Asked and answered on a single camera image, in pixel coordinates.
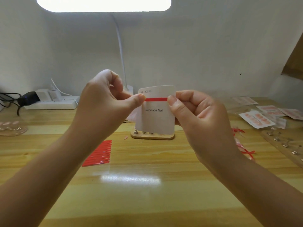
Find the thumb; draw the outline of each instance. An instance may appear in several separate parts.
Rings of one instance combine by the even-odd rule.
[[[126,106],[131,113],[137,107],[141,106],[144,103],[145,99],[146,99],[145,95],[137,94],[137,95],[133,95],[123,101],[126,103]]]
[[[180,122],[180,125],[184,126],[191,125],[197,117],[175,96],[169,96],[167,99],[171,112]]]

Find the hand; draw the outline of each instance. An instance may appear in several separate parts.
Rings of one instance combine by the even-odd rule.
[[[111,70],[100,72],[86,84],[71,129],[98,145],[145,101],[143,94],[123,91],[121,78]]]
[[[168,103],[201,163],[208,166],[240,156],[222,103],[194,90],[178,91]]]

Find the white card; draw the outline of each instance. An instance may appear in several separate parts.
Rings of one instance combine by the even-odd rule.
[[[282,111],[280,111],[277,107],[275,107],[274,105],[269,105],[269,106],[257,106],[257,108],[259,108],[261,111],[266,112],[269,115],[273,115],[273,116],[278,116],[278,117],[282,117],[282,116],[286,116],[286,114],[282,113]]]
[[[274,122],[276,125],[275,127],[277,128],[281,128],[281,129],[285,129],[286,128],[286,123],[287,120],[274,116],[274,115],[269,115],[266,112],[262,112],[263,115],[265,115],[265,117],[269,118],[269,120],[271,120],[272,122]]]
[[[250,111],[239,114],[246,122],[252,125],[254,128],[263,128],[267,126],[274,126],[275,123],[263,116],[258,111]]]
[[[250,98],[248,96],[233,97],[233,99],[242,105],[258,104],[256,101],[254,101],[252,98]]]
[[[303,120],[303,114],[301,113],[301,111],[299,111],[297,109],[279,108],[279,110],[292,119]]]
[[[167,97],[176,95],[173,85],[141,88],[138,93],[146,101],[137,110],[136,129],[139,131],[171,135],[175,132],[175,116],[170,111]]]

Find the desk lamp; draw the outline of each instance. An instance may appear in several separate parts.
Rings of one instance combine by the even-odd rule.
[[[54,13],[95,13],[95,12],[162,12],[170,8],[171,0],[37,0],[44,9]],[[125,80],[125,89],[133,93],[132,86],[127,86],[122,43],[119,26],[114,15],[113,21],[119,41],[120,56]]]

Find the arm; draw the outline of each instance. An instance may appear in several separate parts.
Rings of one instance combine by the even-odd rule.
[[[38,226],[82,162],[144,100],[123,92],[117,74],[99,73],[66,133],[0,187],[0,226]]]
[[[303,226],[303,194],[238,150],[223,104],[187,90],[168,102],[199,161],[263,226]]]

